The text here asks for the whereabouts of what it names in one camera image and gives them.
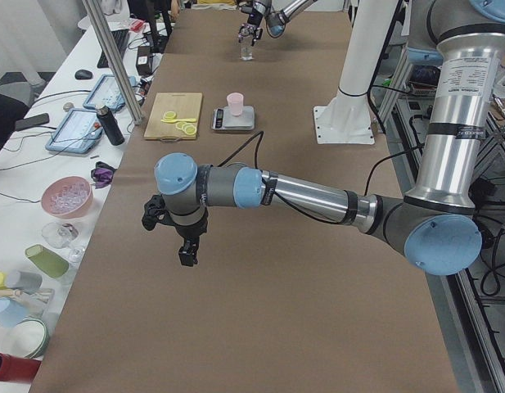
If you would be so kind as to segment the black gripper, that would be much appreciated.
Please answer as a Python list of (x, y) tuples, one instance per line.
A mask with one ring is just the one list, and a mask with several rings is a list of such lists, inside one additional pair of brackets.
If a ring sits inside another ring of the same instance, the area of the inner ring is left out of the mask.
[[(261, 38), (263, 29), (260, 27), (262, 19), (264, 18), (264, 5), (263, 3), (251, 3), (250, 5), (241, 6), (241, 12), (248, 15), (247, 24), (253, 27), (252, 46), (254, 46)], [(242, 43), (246, 36), (246, 27), (242, 25), (238, 33), (238, 42)]]
[(194, 224), (174, 225), (176, 232), (185, 240), (178, 250), (178, 256), (182, 266), (190, 267), (198, 264), (197, 252), (199, 248), (199, 237), (207, 232), (208, 218), (202, 217)]

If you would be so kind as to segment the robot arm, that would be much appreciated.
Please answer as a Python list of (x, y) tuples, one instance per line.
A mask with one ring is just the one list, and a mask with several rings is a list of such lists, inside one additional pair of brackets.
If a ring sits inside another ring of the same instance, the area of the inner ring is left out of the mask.
[(314, 3), (312, 0), (295, 0), (282, 9), (275, 10), (273, 3), (268, 0), (237, 1), (239, 11), (248, 15), (247, 21), (239, 29), (238, 42), (242, 43), (246, 37), (251, 37), (251, 45), (254, 46), (262, 37), (263, 21), (271, 38), (281, 37), (286, 25)]
[(352, 225), (426, 273), (448, 276), (472, 265), (482, 237), (472, 215), (471, 178), (505, 55), (505, 1), (422, 1), (413, 11), (414, 48), (442, 66), (422, 161), (401, 198), (325, 187), (239, 165), (198, 165), (171, 153), (154, 169), (160, 213), (183, 238), (179, 258), (193, 266), (211, 206), (282, 203), (325, 224)]

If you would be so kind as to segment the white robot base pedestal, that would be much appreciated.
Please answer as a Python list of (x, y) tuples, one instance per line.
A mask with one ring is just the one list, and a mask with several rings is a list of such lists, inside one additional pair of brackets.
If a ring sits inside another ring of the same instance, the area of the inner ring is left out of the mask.
[(374, 143), (367, 95), (390, 25), (400, 7), (397, 0), (358, 4), (337, 94), (327, 106), (314, 108), (319, 144)]

